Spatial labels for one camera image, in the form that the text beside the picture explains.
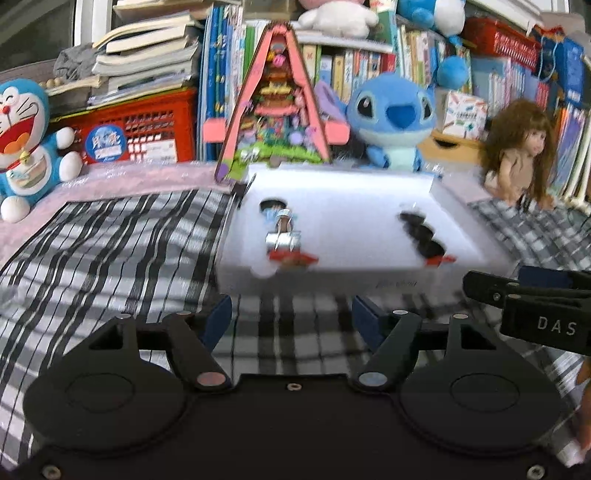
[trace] doll's brown hair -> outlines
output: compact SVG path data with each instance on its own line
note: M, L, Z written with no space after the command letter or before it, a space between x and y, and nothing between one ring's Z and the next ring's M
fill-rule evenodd
M503 151L522 148L525 136L532 130L546 133L544 150L534 161L534 178L530 191L532 197L539 201L546 194L548 178L556 158L556 143L552 124L536 103L524 99L515 100L500 111L492 121L481 157L485 175L490 171L499 173Z

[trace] white plush toy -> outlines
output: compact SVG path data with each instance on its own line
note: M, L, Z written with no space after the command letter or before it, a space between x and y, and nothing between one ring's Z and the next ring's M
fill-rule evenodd
M367 38L378 16L363 6L363 0L300 0L308 11L301 14L302 28L319 30L331 37Z
M82 169L69 148L74 131L62 128L45 136L49 98L32 80L0 85L0 218L17 223L60 182L75 179Z

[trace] open white cardboard box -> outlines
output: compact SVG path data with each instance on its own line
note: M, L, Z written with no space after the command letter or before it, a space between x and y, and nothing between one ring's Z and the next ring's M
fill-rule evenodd
M334 167L249 167L256 174L242 206L233 207L216 257L221 293L260 295L451 293L470 270L511 275L517 259L470 207L429 175ZM265 238L274 223L263 200L280 199L294 214L301 249L319 258L307 269L281 270L267 257ZM434 240L454 263L425 266L399 219L419 210Z

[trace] black round object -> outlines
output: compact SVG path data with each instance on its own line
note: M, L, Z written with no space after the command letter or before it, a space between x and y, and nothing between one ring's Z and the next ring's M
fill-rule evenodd
M421 225L425 221L425 216L419 213L400 212L399 217L409 225Z
M413 225L408 223L404 226L406 233L413 237L417 242L426 243L433 238L435 233L427 225Z
M423 258L442 257L445 255L445 248L439 242L429 240L428 242L419 242L417 252Z
M560 417L561 399L543 373L515 355L448 350L402 384L403 416L431 441L462 453L531 448Z
M277 209L287 208L287 204L286 204L286 202L284 202L283 200L280 200L280 199L267 199L267 200L263 200L259 204L259 207L261 208L261 211L264 212L265 210L267 210L269 208L277 208Z
M163 432L184 403L181 382L165 369L118 351L88 351L65 356L38 377L23 410L43 442L99 453Z

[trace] red plastic basket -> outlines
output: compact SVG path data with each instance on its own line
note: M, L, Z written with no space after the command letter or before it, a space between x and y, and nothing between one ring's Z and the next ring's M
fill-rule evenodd
M467 18L462 38L476 45L473 51L478 55L510 57L532 72L536 71L540 44L498 20Z
M97 108L51 121L51 130L72 127L77 150L85 163L97 163L86 149L86 139L100 125L115 125L123 130L127 151L117 161L195 160L196 89L160 93L119 105Z

